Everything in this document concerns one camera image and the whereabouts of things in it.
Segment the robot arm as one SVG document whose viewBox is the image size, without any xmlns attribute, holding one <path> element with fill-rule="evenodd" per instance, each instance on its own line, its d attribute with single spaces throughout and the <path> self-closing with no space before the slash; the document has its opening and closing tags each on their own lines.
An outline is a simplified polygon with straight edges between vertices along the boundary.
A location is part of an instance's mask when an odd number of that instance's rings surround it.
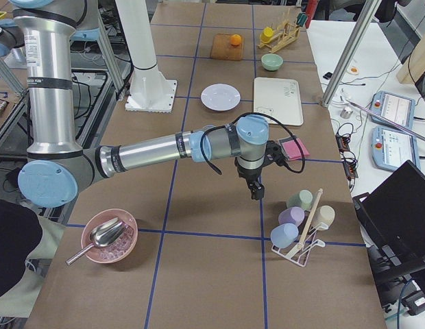
<svg viewBox="0 0 425 329">
<path fill-rule="evenodd" d="M 96 1 L 15 1 L 13 16 L 23 31 L 33 143 L 18 184 L 32 203 L 55 208 L 116 173 L 179 158 L 211 163 L 234 158 L 253 199 L 264 195 L 259 176 L 271 163 L 286 163 L 269 139 L 269 117 L 245 113 L 219 127 L 178 132 L 133 145 L 84 149 L 76 140 L 70 41 L 75 34 L 99 37 Z"/>
</svg>

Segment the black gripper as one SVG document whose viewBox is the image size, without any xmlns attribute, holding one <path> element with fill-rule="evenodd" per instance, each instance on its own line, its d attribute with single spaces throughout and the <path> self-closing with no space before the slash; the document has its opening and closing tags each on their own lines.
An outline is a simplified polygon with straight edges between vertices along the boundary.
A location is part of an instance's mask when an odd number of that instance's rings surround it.
<svg viewBox="0 0 425 329">
<path fill-rule="evenodd" d="M 235 159 L 235 165 L 240 178 L 245 179 L 251 192 L 251 199 L 261 200 L 264 198 L 264 186 L 258 181 L 262 169 L 276 163 L 279 167 L 287 164 L 283 147 L 275 141 L 267 141 L 264 153 L 251 153 L 239 156 Z"/>
</svg>

